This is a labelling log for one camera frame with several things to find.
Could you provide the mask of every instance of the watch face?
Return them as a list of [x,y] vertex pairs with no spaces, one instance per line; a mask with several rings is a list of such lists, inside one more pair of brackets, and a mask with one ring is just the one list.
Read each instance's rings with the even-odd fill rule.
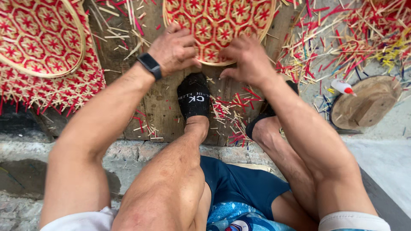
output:
[[154,69],[156,66],[158,66],[158,63],[149,55],[149,54],[144,54],[140,59],[150,68]]

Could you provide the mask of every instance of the blue shorts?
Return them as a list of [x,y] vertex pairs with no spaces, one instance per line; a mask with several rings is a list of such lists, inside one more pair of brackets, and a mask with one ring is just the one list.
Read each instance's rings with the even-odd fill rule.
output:
[[215,204],[240,202],[258,209],[267,219],[273,221],[272,201],[290,190],[287,182],[263,170],[226,164],[206,156],[201,156],[200,166],[211,189],[209,215]]

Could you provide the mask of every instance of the bamboo tray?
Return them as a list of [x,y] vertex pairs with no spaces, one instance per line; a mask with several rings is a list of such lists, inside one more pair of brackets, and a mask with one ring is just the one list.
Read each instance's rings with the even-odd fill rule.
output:
[[82,23],[68,0],[0,1],[0,61],[38,77],[74,72],[85,56]]
[[210,66],[235,63],[219,57],[222,48],[242,34],[255,34],[260,42],[274,16],[276,0],[164,0],[166,26],[177,22],[196,39],[198,60]]

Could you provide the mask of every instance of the glue bottle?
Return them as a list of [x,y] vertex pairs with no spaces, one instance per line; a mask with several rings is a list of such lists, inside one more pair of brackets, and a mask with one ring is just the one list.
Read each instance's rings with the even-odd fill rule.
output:
[[357,94],[355,94],[353,92],[353,89],[351,88],[351,85],[349,85],[348,83],[339,80],[339,79],[334,79],[331,82],[331,86],[336,89],[337,91],[341,92],[342,94],[351,94],[353,96],[357,96]]

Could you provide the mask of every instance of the smartwatch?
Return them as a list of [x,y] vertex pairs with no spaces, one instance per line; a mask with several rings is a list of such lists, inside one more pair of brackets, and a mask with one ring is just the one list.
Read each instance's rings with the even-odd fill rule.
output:
[[154,75],[156,81],[161,79],[160,64],[149,53],[140,54],[137,60]]

